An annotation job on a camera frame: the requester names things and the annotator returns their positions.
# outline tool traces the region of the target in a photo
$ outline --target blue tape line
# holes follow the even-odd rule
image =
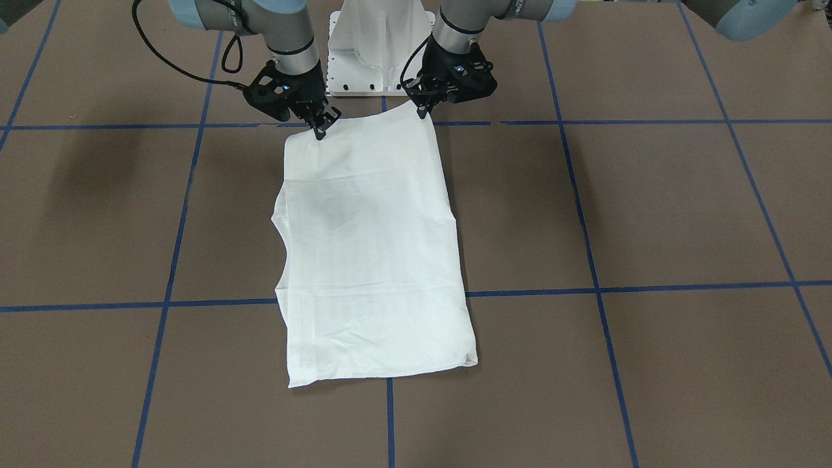
[[[832,280],[827,281],[797,281],[798,286],[832,286]]]
[[[216,46],[214,49],[214,60],[211,63],[210,68],[210,79],[214,79],[215,72],[216,72],[216,64],[220,59],[220,48],[222,45],[222,32],[217,34],[216,37]],[[202,135],[205,133],[205,123],[206,119],[208,118],[208,105],[210,103],[210,95],[211,89],[213,85],[209,84],[206,87],[206,96],[205,101],[202,104],[202,116],[200,117],[200,128],[198,133],[196,134],[196,144],[194,145],[194,154],[191,158],[191,171],[188,173],[188,183],[185,188],[185,200],[182,202],[182,213],[179,219],[179,230],[176,233],[176,244],[173,247],[173,257],[171,258],[171,274],[168,278],[167,288],[165,291],[165,302],[169,302],[171,300],[171,295],[173,293],[173,282],[176,278],[176,267],[177,262],[179,261],[179,252],[182,245],[182,237],[185,233],[185,221],[188,215],[188,198],[191,194],[191,185],[194,181],[194,170],[196,169],[196,163],[199,160],[200,155],[200,148],[202,144]],[[141,419],[139,420],[139,430],[136,434],[136,448],[133,451],[133,462],[131,467],[138,468],[139,466],[139,458],[141,456],[141,446],[144,443],[145,438],[145,429],[147,428],[147,415],[150,413],[151,408],[151,399],[153,397],[153,385],[156,382],[156,369],[159,366],[159,355],[161,354],[161,345],[162,345],[162,338],[165,335],[165,325],[167,323],[167,312],[170,307],[165,306],[161,310],[161,316],[159,317],[159,329],[156,333],[156,345],[153,348],[153,360],[151,362],[151,369],[150,375],[147,379],[147,389],[145,391],[145,401],[141,408]]]
[[[37,47],[37,52],[35,52],[35,58],[32,60],[32,65],[29,67],[29,73],[26,74],[26,79],[23,80],[23,85],[20,87],[20,92],[17,94],[17,100],[14,102],[12,114],[8,116],[8,123],[2,131],[2,136],[0,136],[0,150],[2,150],[3,146],[6,144],[8,134],[12,130],[14,118],[17,117],[17,112],[20,111],[20,105],[23,103],[23,97],[26,96],[26,90],[29,88],[29,82],[32,81],[32,75],[34,75],[35,73],[37,63],[41,60],[43,48],[47,45],[47,40],[49,39],[49,34],[52,32],[52,26],[55,24],[57,10],[60,6],[61,0],[55,0],[55,7],[52,9],[52,15],[49,17],[47,30],[43,32],[43,37],[41,38],[41,45]]]
[[[830,118],[741,118],[731,123],[832,123]]]
[[[667,120],[565,120],[563,125],[680,125],[680,124],[725,123],[715,119],[667,119]]]
[[[445,121],[445,122],[434,122],[433,125],[435,127],[491,127],[491,122],[485,121]]]
[[[44,306],[0,306],[0,313],[50,311],[100,311],[105,309],[156,309],[164,302],[112,302],[101,304],[54,304]]]
[[[557,125],[557,120],[501,120],[505,125]]]
[[[798,286],[832,286],[832,280],[797,281]],[[659,286],[608,286],[601,287],[604,294],[618,292],[668,292],[668,291],[718,291],[725,289],[760,289],[789,287],[789,281],[765,281],[744,283],[710,283]],[[466,297],[511,297],[511,296],[565,296],[576,294],[595,294],[595,288],[578,287],[566,289],[522,289],[499,291],[468,291]],[[0,306],[0,313],[15,312],[49,312],[49,311],[98,311],[105,309],[142,309],[170,307],[213,307],[213,306],[256,306],[277,304],[274,297],[249,299],[205,299],[194,301],[156,301],[156,302],[103,302],[95,304],[46,304],[33,306]]]
[[[393,379],[387,378],[387,467],[396,466],[396,438],[393,405]]]
[[[12,130],[145,130],[165,128],[199,128],[198,123],[144,123],[111,125],[15,125]]]
[[[757,187],[757,182],[754,180],[754,174],[751,172],[751,168],[748,165],[748,160],[745,158],[745,152],[742,149],[740,144],[740,139],[736,136],[736,132],[734,131],[734,126],[731,123],[730,118],[728,117],[728,111],[726,111],[725,104],[722,101],[722,97],[720,96],[719,90],[716,88],[716,82],[714,82],[714,78],[711,75],[711,70],[708,68],[708,64],[705,61],[705,56],[702,55],[702,50],[699,47],[699,42],[696,40],[696,35],[693,33],[693,28],[691,28],[690,22],[687,20],[687,15],[685,15],[685,10],[682,9],[681,4],[678,4],[677,7],[679,8],[679,13],[681,14],[682,20],[685,22],[685,27],[687,27],[687,32],[691,36],[691,40],[693,41],[693,46],[696,49],[696,54],[699,56],[699,60],[702,63],[702,68],[705,70],[705,75],[708,77],[708,82],[711,84],[711,89],[714,92],[714,96],[716,97],[716,102],[719,104],[720,109],[722,110],[722,115],[725,117],[725,123],[728,126],[728,130],[730,131],[731,138],[734,140],[734,146],[736,147],[737,154],[740,155],[740,161],[742,162],[742,166],[745,169],[745,174],[748,176],[748,182],[751,184],[751,189],[754,191],[754,196],[757,199],[757,204],[760,205],[760,210],[763,212],[763,217],[765,218],[765,223],[769,227],[769,232],[771,233],[772,239],[774,239],[775,245],[777,246],[777,251],[780,254],[780,259],[783,261],[783,267],[785,267],[786,273],[789,275],[789,280],[791,281],[792,286],[795,289],[795,294],[797,295],[797,301],[800,303],[800,309],[803,310],[803,315],[806,318],[806,322],[809,324],[809,329],[812,332],[812,336],[815,339],[815,344],[818,346],[818,351],[820,351],[820,356],[823,359],[824,363],[826,364],[826,370],[829,372],[830,377],[832,377],[832,362],[830,362],[829,354],[826,352],[826,348],[824,346],[823,341],[820,339],[820,333],[818,333],[818,329],[815,326],[815,321],[812,320],[812,315],[809,312],[809,307],[806,305],[806,301],[803,298],[803,293],[800,292],[800,286],[797,280],[795,279],[795,274],[791,269],[791,265],[789,264],[789,259],[786,258],[785,249],[783,248],[783,244],[780,242],[780,237],[777,236],[777,230],[775,230],[775,225],[769,216],[769,211],[765,207],[765,202],[763,201],[763,196],[760,194],[760,189]]]
[[[636,443],[633,440],[632,430],[630,427],[630,416],[627,414],[626,402],[624,400],[624,390],[622,388],[621,376],[618,373],[618,363],[616,360],[616,352],[612,346],[612,336],[610,335],[610,327],[607,323],[607,312],[604,308],[604,300],[601,293],[601,287],[598,282],[598,274],[595,268],[595,260],[592,257],[592,244],[589,241],[589,231],[587,230],[587,221],[583,215],[583,208],[581,205],[581,194],[578,191],[577,179],[575,178],[575,169],[572,166],[572,156],[569,152],[569,143],[567,140],[566,128],[563,125],[563,117],[561,114],[560,101],[557,98],[557,87],[555,86],[555,77],[552,73],[552,64],[549,62],[549,51],[546,46],[546,38],[543,36],[543,27],[540,22],[537,23],[537,34],[540,37],[540,46],[543,52],[543,60],[546,63],[546,71],[549,76],[549,86],[552,89],[552,102],[555,106],[555,114],[557,116],[558,128],[561,133],[561,140],[563,143],[563,155],[566,158],[567,169],[569,171],[569,182],[572,184],[572,191],[575,195],[575,208],[577,210],[578,221],[581,223],[583,230],[583,241],[587,249],[587,261],[589,262],[589,271],[592,274],[592,286],[595,290],[595,300],[598,305],[598,314],[601,318],[601,325],[604,330],[604,339],[607,342],[607,355],[610,359],[610,367],[612,368],[612,379],[615,381],[616,393],[618,395],[618,405],[621,409],[622,422],[624,424],[624,432],[626,434],[627,446],[630,449],[630,458],[633,468],[638,468],[638,455],[636,454]]]
[[[204,301],[170,301],[168,305],[175,307],[216,307],[216,306],[257,306],[277,304],[276,297],[260,299],[208,299]]]
[[[809,123],[832,123],[832,119],[738,119],[731,120],[732,123],[742,124],[809,124]],[[556,120],[503,120],[500,123],[514,126],[532,125],[557,125]],[[707,124],[725,123],[725,120],[715,119],[691,119],[691,120],[565,120],[564,125],[640,125],[640,124]],[[491,122],[487,121],[440,121],[434,122],[436,127],[490,127]],[[302,122],[227,122],[227,123],[206,123],[205,128],[257,128],[267,127],[306,127]],[[0,127],[0,131],[31,131],[31,130],[146,130],[146,129],[171,129],[171,128],[199,128],[199,123],[135,123],[135,124],[100,124],[100,125],[13,125],[11,127]]]
[[[522,289],[514,291],[469,291],[466,297],[506,297],[506,296],[564,296],[568,294],[594,294],[595,288],[579,287],[572,289]]]
[[[667,286],[612,286],[603,287],[604,293],[615,292],[663,292],[663,291],[718,291],[723,289],[756,289],[766,287],[792,287],[788,281],[768,281],[757,283],[723,283],[723,284],[693,284]]]

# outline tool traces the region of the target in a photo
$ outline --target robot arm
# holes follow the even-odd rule
[[[466,102],[490,96],[497,88],[478,40],[488,21],[532,19],[562,21],[578,0],[444,0],[440,18],[426,40],[422,68],[402,86],[420,117],[443,101]],[[773,28],[796,0],[681,0],[719,34],[745,41]]]
[[[290,110],[320,140],[341,115],[329,105],[320,55],[305,0],[235,0],[242,15],[215,0],[169,0],[176,19],[189,27],[261,34],[272,60],[242,89],[254,108],[281,122]]]

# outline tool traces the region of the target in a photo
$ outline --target white cloth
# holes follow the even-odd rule
[[[477,364],[436,133],[408,102],[285,144],[289,387]]]

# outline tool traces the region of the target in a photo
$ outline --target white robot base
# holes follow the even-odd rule
[[[329,16],[327,93],[405,96],[402,68],[435,21],[420,0],[346,0]],[[421,66],[419,51],[405,78],[415,77]]]

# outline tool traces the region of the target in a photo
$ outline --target brown floor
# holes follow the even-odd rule
[[[339,2],[312,3],[325,44]],[[141,15],[210,72],[215,33]],[[666,3],[494,22],[497,93],[434,113],[480,365],[294,391],[270,216],[303,128],[241,126],[269,119],[158,62],[127,2],[47,1],[0,46],[0,465],[832,466],[832,32],[805,4],[740,44]]]

